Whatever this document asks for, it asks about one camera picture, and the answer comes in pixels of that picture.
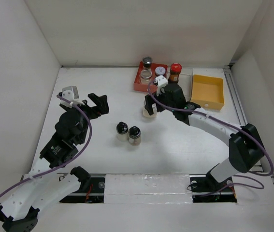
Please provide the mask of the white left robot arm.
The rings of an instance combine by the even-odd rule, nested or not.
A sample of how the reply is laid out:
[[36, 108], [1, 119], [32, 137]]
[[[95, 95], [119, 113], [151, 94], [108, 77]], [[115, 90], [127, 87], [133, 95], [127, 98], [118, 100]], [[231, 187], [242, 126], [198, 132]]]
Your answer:
[[6, 232], [30, 232], [37, 225], [39, 214], [70, 193], [91, 188], [91, 175], [82, 167], [74, 167], [57, 187], [46, 192], [50, 180], [59, 169], [74, 161], [85, 150], [92, 137], [91, 120], [109, 113], [106, 95], [90, 93], [95, 106], [69, 96], [68, 91], [57, 95], [65, 112], [55, 125], [55, 133], [40, 152], [28, 177], [0, 194], [0, 221]]

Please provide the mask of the silver-lid clear glass jar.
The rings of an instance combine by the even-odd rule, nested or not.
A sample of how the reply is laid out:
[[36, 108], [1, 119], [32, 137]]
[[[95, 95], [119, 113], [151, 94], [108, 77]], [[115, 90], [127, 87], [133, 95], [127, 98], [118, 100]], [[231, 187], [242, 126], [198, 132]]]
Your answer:
[[152, 78], [151, 69], [142, 69], [139, 77], [140, 77], [141, 84], [148, 85], [151, 82], [151, 78]]

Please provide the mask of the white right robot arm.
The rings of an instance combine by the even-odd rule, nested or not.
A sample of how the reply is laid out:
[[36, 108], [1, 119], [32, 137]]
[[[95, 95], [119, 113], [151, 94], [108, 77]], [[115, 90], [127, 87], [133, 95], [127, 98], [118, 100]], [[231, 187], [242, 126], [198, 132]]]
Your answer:
[[188, 126], [198, 128], [222, 141], [229, 148], [229, 156], [210, 169], [196, 187], [205, 187], [207, 194], [222, 191], [230, 177], [248, 173], [265, 156], [266, 151], [256, 127], [252, 124], [236, 125], [208, 115], [200, 105], [186, 101], [178, 84], [167, 84], [145, 96], [145, 110], [154, 113], [169, 110]]

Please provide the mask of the red-lid dark sauce jar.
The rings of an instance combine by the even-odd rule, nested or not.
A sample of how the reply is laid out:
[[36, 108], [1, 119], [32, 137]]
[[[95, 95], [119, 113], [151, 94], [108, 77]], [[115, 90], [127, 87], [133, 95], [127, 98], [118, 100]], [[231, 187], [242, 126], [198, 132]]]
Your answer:
[[179, 75], [182, 71], [182, 65], [180, 63], [173, 63], [170, 66], [169, 83], [178, 83]]

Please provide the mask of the silver-cap white spice shaker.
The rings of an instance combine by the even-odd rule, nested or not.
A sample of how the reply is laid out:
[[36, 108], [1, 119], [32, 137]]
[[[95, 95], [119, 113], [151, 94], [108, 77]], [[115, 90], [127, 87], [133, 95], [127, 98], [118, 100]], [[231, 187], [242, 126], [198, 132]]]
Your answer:
[[144, 57], [142, 59], [142, 64], [143, 64], [142, 70], [151, 70], [152, 62], [153, 62], [153, 59], [151, 57], [149, 56]]

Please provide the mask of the white-lid small brown jar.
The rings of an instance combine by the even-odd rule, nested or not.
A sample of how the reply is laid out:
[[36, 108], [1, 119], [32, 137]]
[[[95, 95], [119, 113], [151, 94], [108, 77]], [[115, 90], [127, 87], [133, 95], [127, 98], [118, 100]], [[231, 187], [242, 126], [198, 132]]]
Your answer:
[[157, 66], [155, 68], [155, 77], [158, 77], [158, 76], [166, 76], [166, 69], [162, 66]]

